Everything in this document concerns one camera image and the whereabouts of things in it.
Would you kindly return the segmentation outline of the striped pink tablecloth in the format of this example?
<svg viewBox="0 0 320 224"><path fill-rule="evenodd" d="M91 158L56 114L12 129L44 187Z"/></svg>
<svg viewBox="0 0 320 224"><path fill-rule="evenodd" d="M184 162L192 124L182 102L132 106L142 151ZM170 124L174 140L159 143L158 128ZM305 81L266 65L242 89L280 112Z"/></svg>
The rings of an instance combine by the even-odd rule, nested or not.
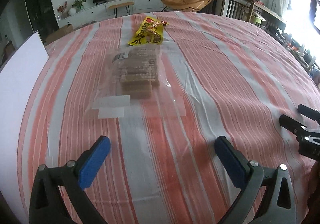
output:
<svg viewBox="0 0 320 224"><path fill-rule="evenodd" d="M99 136L111 151L87 195L108 223L217 223L237 196L214 156L227 137L265 167L284 163L293 183L297 220L306 215L313 160L278 118L299 121L299 104L319 108L319 90L296 59L260 28L200 13L164 12L161 46L166 81L130 115L100 119L90 109L106 66L143 15L108 19L48 45L26 107L17 152L22 212L41 164L77 159Z"/></svg>

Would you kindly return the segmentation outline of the wooden side shelf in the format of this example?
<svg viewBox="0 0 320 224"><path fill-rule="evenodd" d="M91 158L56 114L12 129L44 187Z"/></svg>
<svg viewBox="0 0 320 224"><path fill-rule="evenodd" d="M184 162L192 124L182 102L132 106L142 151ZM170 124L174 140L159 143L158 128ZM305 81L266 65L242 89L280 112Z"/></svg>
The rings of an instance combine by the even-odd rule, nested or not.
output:
<svg viewBox="0 0 320 224"><path fill-rule="evenodd" d="M257 0L223 0L221 16L247 21L262 26L274 26L283 32L285 21Z"/></svg>

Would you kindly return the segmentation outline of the white cardboard box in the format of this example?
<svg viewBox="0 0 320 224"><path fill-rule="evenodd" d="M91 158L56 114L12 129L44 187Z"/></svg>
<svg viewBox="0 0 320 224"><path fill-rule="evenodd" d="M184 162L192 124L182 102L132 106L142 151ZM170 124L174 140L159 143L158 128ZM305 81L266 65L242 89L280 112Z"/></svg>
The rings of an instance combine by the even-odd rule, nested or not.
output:
<svg viewBox="0 0 320 224"><path fill-rule="evenodd" d="M35 32L1 67L1 193L21 223L28 220L18 187L18 139L27 102L48 58Z"/></svg>

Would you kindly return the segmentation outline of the clear bag brown cakes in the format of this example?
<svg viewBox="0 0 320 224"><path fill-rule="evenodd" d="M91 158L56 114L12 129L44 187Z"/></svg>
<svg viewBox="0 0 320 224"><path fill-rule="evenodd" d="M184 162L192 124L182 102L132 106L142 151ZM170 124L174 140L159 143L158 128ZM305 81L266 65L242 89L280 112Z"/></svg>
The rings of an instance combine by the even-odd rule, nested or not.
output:
<svg viewBox="0 0 320 224"><path fill-rule="evenodd" d="M118 48L104 59L85 113L96 119L185 116L180 87L167 47Z"/></svg>

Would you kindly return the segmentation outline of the yellow chicken feet packet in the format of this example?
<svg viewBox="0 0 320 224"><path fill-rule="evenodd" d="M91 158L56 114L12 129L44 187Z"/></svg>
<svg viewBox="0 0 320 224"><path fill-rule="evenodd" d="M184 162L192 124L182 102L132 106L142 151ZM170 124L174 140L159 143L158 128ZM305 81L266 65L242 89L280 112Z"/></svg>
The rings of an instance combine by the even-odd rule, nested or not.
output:
<svg viewBox="0 0 320 224"><path fill-rule="evenodd" d="M145 17L139 29L127 43L130 46L144 44L160 45L163 42L163 31L167 25L167 21L160 21L152 17Z"/></svg>

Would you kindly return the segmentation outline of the white tv cabinet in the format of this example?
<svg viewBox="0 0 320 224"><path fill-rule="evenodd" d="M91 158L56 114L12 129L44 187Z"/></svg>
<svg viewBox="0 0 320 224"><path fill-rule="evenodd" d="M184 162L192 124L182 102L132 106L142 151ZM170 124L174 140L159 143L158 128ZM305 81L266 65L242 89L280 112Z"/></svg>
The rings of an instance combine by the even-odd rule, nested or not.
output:
<svg viewBox="0 0 320 224"><path fill-rule="evenodd" d="M115 18L113 10L108 9L109 6L133 1L135 4L131 6L131 15L136 13L150 13L162 11L165 5L161 0L114 0L103 4L95 5L90 8L83 9L74 15L61 19L57 22L59 28L67 24L71 24L73 28L79 28L91 22L100 22L106 19ZM127 16L125 8L118 9L117 17Z"/></svg>

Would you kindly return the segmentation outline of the small wooden stool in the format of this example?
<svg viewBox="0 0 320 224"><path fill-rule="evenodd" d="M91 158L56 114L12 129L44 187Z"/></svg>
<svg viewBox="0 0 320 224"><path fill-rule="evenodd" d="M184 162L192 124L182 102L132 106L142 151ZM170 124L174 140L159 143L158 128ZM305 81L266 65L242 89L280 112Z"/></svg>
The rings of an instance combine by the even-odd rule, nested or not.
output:
<svg viewBox="0 0 320 224"><path fill-rule="evenodd" d="M134 2L123 2L115 5L111 5L108 9L113 10L114 17L117 18L118 9L125 8L127 15L131 15L131 6L134 6Z"/></svg>

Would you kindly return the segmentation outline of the red flower vase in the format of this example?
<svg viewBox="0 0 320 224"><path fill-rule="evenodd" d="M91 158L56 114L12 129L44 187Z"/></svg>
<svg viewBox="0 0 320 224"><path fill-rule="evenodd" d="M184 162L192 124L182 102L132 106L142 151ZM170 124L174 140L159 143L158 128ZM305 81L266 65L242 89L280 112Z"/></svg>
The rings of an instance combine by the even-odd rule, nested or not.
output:
<svg viewBox="0 0 320 224"><path fill-rule="evenodd" d="M68 2L65 0L62 5L58 5L58 8L56 9L60 18L66 18L67 17L67 4Z"/></svg>

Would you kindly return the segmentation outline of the green potted plant left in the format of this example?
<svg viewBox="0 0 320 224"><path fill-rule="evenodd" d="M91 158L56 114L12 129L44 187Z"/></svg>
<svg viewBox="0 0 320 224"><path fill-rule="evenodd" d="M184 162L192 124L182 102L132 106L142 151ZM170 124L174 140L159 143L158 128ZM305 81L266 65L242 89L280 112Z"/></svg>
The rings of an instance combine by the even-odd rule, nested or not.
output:
<svg viewBox="0 0 320 224"><path fill-rule="evenodd" d="M76 11L80 11L84 9L84 4L86 3L86 0L74 0L72 7L76 9Z"/></svg>

